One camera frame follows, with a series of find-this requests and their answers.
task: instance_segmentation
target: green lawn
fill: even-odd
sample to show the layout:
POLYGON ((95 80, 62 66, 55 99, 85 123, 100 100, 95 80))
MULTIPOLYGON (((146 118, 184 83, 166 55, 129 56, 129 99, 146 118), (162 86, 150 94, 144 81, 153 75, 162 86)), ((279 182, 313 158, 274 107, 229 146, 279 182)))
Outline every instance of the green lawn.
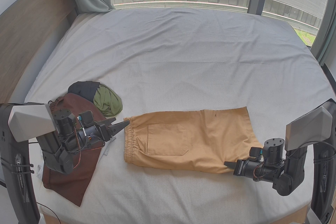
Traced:
POLYGON ((301 38, 301 40, 307 45, 311 46, 314 43, 314 40, 316 36, 307 33, 305 31, 299 30, 299 29, 294 29, 297 33, 297 35, 301 38))

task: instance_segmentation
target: tan shorts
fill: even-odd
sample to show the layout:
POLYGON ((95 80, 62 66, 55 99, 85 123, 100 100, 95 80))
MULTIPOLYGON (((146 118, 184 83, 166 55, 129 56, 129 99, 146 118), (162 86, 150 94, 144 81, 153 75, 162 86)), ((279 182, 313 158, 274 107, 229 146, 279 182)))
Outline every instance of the tan shorts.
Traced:
POLYGON ((208 173, 232 171, 225 161, 246 159, 263 147, 254 135, 246 107, 229 110, 167 111, 127 117, 127 163, 208 173))

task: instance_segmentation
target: headboard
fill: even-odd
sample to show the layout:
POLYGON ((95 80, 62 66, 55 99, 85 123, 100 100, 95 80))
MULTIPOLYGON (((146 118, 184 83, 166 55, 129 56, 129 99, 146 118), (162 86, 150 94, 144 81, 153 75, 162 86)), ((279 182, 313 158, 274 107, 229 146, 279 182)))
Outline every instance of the headboard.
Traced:
POLYGON ((74 0, 17 0, 0 15, 0 103, 9 101, 27 65, 74 0))

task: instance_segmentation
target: bed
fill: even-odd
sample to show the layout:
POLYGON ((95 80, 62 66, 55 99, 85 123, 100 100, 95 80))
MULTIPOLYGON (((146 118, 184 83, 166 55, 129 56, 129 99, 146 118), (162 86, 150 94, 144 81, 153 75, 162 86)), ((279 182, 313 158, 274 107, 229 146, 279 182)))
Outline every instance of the bed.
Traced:
MULTIPOLYGON (((134 8, 83 14, 54 49, 26 96, 47 103, 76 81, 119 94, 117 116, 247 106, 263 143, 334 92, 319 64, 283 21, 192 8, 134 8)), ((38 202, 71 223, 289 223, 303 221, 313 189, 308 147, 304 182, 288 197, 267 182, 197 171, 137 167, 123 159, 124 132, 99 160, 81 207, 33 178, 38 202)), ((31 163, 41 163, 31 150, 31 163)), ((46 214, 48 209, 40 207, 46 214)))

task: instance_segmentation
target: folded green fabric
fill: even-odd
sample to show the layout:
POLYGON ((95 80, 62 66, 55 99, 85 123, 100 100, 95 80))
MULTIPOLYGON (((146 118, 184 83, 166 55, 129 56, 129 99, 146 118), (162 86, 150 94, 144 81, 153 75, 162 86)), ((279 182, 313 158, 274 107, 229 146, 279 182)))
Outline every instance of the folded green fabric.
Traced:
POLYGON ((93 103, 106 117, 115 116, 123 110, 118 94, 102 83, 96 91, 93 103))

